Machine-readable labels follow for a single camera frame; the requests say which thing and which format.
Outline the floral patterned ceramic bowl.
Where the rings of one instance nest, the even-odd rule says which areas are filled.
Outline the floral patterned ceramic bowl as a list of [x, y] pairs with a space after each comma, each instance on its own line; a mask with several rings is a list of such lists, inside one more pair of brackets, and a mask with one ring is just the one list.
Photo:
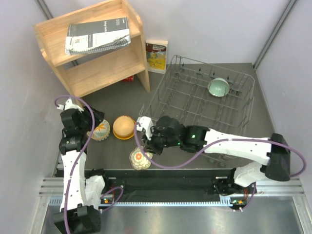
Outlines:
[[151, 166], [151, 162], [143, 155], [138, 147], [130, 153], [129, 160], [131, 166], [137, 171], [146, 170]]

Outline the beige bird-pattern bowl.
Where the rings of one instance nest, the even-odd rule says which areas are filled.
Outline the beige bird-pattern bowl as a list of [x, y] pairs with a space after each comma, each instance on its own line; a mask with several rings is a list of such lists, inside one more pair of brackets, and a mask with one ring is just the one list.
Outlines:
[[113, 128], [117, 127], [134, 127], [134, 121], [129, 116], [119, 116], [113, 123]]

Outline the grey wire dish rack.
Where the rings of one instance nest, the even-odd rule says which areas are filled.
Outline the grey wire dish rack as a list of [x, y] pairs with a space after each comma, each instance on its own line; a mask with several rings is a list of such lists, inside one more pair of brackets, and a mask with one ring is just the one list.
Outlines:
[[[225, 79], [230, 89], [224, 97], [208, 91], [215, 78]], [[185, 126], [200, 125], [232, 135], [245, 135], [254, 103], [255, 80], [248, 74], [175, 55], [167, 66], [149, 105], [139, 116], [156, 122], [162, 116]]]

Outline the pale green ceramic bowl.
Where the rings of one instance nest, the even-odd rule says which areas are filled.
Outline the pale green ceramic bowl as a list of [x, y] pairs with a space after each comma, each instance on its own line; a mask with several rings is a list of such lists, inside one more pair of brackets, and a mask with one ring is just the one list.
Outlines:
[[228, 82], [223, 78], [214, 78], [208, 84], [208, 92], [217, 98], [226, 96], [230, 91]]

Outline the black-white striped bowl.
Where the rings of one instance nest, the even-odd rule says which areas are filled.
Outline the black-white striped bowl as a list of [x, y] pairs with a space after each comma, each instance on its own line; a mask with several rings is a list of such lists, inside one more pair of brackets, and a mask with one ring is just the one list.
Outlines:
[[105, 140], [108, 136], [109, 136], [109, 132], [104, 133], [104, 132], [93, 132], [91, 139], [95, 140], [95, 141], [103, 141]]

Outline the yellow plastic bowl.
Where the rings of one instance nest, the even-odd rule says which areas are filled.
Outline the yellow plastic bowl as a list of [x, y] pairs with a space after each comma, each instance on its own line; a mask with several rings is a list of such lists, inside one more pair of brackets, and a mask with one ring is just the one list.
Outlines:
[[134, 136], [134, 127], [113, 128], [113, 134], [120, 140], [128, 140]]

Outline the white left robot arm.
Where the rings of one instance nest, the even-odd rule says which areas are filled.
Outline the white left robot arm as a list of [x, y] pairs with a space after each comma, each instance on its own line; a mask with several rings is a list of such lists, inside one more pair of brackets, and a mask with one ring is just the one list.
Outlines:
[[102, 170], [85, 177], [85, 143], [88, 142], [87, 132], [102, 123], [104, 116], [103, 112], [88, 111], [86, 107], [67, 109], [60, 114], [63, 198], [53, 222], [63, 234], [95, 234], [101, 229], [99, 198], [101, 193], [109, 191], [111, 182], [102, 176]]

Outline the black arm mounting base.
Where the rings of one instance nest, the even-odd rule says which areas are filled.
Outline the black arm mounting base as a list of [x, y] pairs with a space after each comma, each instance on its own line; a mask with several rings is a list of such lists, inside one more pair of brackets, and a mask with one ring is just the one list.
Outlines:
[[232, 183], [230, 169], [97, 169], [86, 170], [85, 176], [102, 175], [104, 191], [114, 187], [120, 202], [208, 202], [219, 201], [220, 195], [252, 194], [254, 185], [247, 188]]

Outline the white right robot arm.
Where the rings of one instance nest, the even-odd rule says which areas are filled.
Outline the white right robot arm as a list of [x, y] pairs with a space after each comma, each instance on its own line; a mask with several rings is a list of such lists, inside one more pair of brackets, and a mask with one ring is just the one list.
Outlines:
[[227, 185], [233, 193], [264, 179], [285, 182], [291, 178], [291, 152], [281, 134], [273, 133], [269, 138], [236, 136], [204, 126], [184, 126], [169, 116], [162, 116], [156, 123], [149, 117], [139, 117], [136, 130], [144, 133], [145, 150], [153, 154], [161, 154], [164, 148], [179, 147], [188, 153], [249, 159], [249, 164], [231, 170]]

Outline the wooden two-tier shelf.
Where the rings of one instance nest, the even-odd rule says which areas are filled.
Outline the wooden two-tier shelf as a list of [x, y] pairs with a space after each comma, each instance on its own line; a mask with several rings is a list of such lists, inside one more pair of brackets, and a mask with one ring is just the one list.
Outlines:
[[[65, 39], [70, 24], [127, 17], [131, 43], [122, 49], [70, 69], [64, 65], [82, 55], [66, 55]], [[83, 97], [137, 75], [149, 92], [150, 82], [145, 38], [140, 16], [126, 0], [106, 0], [74, 12], [38, 23], [34, 31], [42, 56], [69, 94]]]

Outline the small red object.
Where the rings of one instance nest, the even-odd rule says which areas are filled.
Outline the small red object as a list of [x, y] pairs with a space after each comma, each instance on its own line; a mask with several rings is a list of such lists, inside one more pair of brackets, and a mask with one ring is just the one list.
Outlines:
[[129, 76], [129, 77], [123, 79], [122, 81], [124, 81], [124, 82], [133, 82], [134, 81], [134, 75]]

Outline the colourful paperback book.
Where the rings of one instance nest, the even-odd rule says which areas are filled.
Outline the colourful paperback book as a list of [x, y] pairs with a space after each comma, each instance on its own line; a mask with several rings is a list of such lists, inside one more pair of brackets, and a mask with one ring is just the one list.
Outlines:
[[165, 74], [168, 41], [146, 40], [146, 58], [149, 72]]

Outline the grey spiral-bound manual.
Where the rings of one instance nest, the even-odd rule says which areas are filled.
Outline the grey spiral-bound manual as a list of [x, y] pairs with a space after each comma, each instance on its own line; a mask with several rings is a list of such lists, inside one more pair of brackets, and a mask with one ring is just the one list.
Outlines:
[[106, 19], [68, 27], [65, 40], [67, 55], [85, 55], [115, 50], [131, 42], [127, 17]]

